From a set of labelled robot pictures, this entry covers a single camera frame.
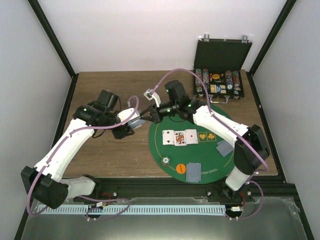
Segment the blue patterned card deck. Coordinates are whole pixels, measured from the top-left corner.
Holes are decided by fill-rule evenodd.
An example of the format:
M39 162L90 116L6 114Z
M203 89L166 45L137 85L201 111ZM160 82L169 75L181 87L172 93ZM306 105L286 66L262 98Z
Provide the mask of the blue patterned card deck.
M131 120L128 122L129 126L134 130L137 128L140 128L146 121L143 119L138 119L138 120Z

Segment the orange round blind button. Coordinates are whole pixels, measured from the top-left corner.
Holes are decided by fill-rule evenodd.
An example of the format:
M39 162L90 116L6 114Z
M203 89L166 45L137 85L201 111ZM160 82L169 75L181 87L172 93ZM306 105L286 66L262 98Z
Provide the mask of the orange round blind button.
M175 170L178 174L182 175L186 173L187 167L184 164L180 163L176 166Z

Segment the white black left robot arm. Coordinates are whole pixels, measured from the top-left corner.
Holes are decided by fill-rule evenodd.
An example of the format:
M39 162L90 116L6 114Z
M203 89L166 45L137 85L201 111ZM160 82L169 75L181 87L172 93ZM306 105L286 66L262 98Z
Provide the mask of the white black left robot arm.
M139 118L138 107L129 105L122 111L114 111L118 100L116 94L102 90L97 100L79 106L66 131L47 155L34 167L26 166L21 171L28 210L31 200L56 209L65 200L79 196L91 202L101 198L102 189L92 176L63 179L63 175L76 153L89 138L96 137L98 130L112 130L117 134L131 129L128 122Z

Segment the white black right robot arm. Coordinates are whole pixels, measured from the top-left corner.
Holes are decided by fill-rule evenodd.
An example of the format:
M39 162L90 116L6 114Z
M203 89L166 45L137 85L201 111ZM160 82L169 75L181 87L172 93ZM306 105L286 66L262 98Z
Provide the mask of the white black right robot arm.
M210 102L190 99L183 84L172 80L165 85L169 101L162 103L154 89L147 89L144 96L154 100L146 111L150 114L148 121L155 124L164 117L178 115L182 120L203 127L223 138L233 148L234 167L226 178L222 188L223 198L229 202L240 196L240 188L249 182L260 165L266 165L270 155L267 141L262 129L253 125L248 127L237 123L211 109Z

